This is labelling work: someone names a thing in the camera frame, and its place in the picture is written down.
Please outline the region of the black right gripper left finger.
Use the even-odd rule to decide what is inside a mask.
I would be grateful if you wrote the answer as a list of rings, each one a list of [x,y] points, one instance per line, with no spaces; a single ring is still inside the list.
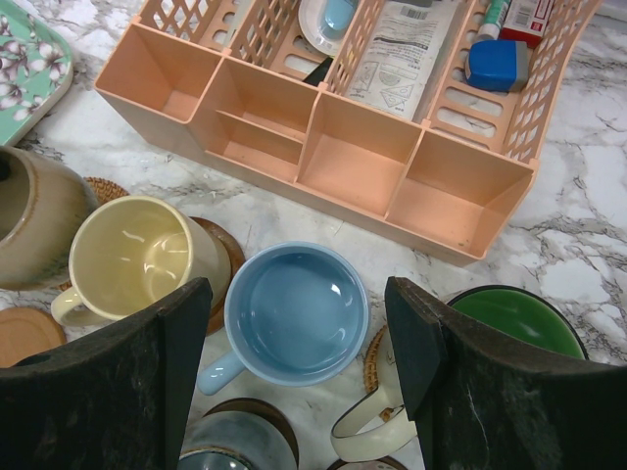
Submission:
[[[2,468],[175,468],[212,297],[207,279],[193,279],[2,369]]]

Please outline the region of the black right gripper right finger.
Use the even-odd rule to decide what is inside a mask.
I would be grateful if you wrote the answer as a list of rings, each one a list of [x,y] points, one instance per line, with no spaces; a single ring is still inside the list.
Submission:
[[[622,469],[626,370],[523,343],[404,277],[385,288],[403,402],[429,469]]]

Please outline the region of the green floral mug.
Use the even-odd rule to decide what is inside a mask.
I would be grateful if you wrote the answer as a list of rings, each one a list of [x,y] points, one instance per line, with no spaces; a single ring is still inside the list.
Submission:
[[[558,469],[582,449],[574,389],[590,360],[531,345],[461,313],[406,278],[385,289],[379,385],[335,423],[346,461],[418,439],[429,469]]]

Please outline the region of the pink red mug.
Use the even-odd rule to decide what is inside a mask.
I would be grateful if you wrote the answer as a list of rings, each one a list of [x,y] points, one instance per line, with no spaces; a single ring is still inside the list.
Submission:
[[[327,467],[327,470],[408,470],[408,468],[395,458],[384,456],[359,462],[338,459]]]

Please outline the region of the dark grey mug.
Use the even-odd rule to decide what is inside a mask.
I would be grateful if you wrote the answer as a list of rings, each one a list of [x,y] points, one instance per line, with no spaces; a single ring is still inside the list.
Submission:
[[[179,469],[295,469],[295,456],[282,434],[253,413],[221,411],[188,428]]]

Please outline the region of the light orange wooden coaster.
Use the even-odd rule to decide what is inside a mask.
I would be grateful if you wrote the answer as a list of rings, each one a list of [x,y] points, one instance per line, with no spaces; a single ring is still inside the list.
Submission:
[[[10,307],[1,310],[1,367],[49,351],[66,343],[61,326],[53,317],[32,307]]]

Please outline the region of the pale yellow mug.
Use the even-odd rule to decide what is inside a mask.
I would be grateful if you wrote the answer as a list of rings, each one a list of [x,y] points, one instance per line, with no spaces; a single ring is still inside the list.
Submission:
[[[148,196],[115,199],[92,213],[72,241],[72,285],[51,304],[64,326],[123,319],[196,277],[217,292],[215,246],[205,230]]]

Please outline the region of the grooved brown wooden coaster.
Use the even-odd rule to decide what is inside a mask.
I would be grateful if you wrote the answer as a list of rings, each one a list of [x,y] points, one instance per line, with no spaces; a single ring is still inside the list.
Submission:
[[[220,225],[199,216],[192,216],[191,219],[209,235],[214,243],[215,255],[217,256],[215,264],[217,265],[218,284],[217,292],[213,296],[207,327],[206,335],[209,336],[224,325],[226,293],[235,274],[244,264],[245,256],[237,240]]]

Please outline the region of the light blue mug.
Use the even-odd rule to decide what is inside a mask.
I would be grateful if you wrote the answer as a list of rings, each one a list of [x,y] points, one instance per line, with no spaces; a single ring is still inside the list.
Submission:
[[[357,356],[369,320],[362,280],[338,253],[309,242],[268,247],[234,276],[224,304],[231,350],[197,387],[214,395],[244,370],[279,386],[319,384]]]

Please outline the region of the beige ceramic mug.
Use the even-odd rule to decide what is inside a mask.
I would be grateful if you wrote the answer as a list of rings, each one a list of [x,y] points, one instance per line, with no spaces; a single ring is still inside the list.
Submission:
[[[58,162],[1,148],[1,288],[28,291],[70,279],[72,240],[99,207],[87,181]]]

